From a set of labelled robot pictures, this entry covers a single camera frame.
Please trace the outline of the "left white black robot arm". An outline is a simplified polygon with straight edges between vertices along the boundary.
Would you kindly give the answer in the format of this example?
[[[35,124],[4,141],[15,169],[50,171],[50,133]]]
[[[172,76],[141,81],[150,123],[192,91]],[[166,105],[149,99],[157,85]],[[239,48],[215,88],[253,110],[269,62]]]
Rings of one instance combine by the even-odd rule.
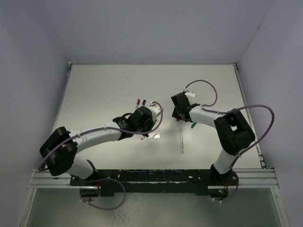
[[[97,128],[68,131],[65,127],[59,127],[39,152],[52,176],[68,173],[80,178],[86,185],[93,185],[98,178],[97,169],[90,160],[81,159],[77,154],[101,143],[124,140],[135,134],[148,136],[160,114],[159,105],[151,104]]]

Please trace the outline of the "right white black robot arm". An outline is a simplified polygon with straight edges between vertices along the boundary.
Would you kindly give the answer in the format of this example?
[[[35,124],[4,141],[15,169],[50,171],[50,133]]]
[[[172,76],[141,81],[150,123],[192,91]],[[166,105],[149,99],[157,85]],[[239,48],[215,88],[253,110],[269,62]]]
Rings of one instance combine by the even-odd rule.
[[[216,129],[222,151],[211,166],[210,178],[214,184],[221,185],[227,180],[227,173],[231,171],[237,155],[254,142],[255,134],[240,111],[220,114],[208,112],[200,104],[192,102],[194,97],[191,92],[173,95],[172,117]]]

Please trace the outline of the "magenta-end marker pen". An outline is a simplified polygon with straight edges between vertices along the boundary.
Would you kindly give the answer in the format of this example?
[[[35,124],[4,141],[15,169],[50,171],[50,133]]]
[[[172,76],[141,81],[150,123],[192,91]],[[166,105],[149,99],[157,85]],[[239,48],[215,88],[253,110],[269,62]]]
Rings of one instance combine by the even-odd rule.
[[[140,99],[137,99],[136,106],[135,106],[135,110],[138,109],[138,107],[139,107],[139,105],[140,105],[140,102],[141,102]]]

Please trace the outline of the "green-end marker pen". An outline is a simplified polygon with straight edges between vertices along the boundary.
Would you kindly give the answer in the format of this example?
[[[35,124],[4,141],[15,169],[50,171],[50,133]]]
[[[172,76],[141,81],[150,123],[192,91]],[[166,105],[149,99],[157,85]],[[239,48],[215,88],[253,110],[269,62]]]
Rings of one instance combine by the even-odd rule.
[[[184,142],[183,142],[183,131],[180,130],[180,150],[181,150],[181,153],[183,154],[184,153]]]

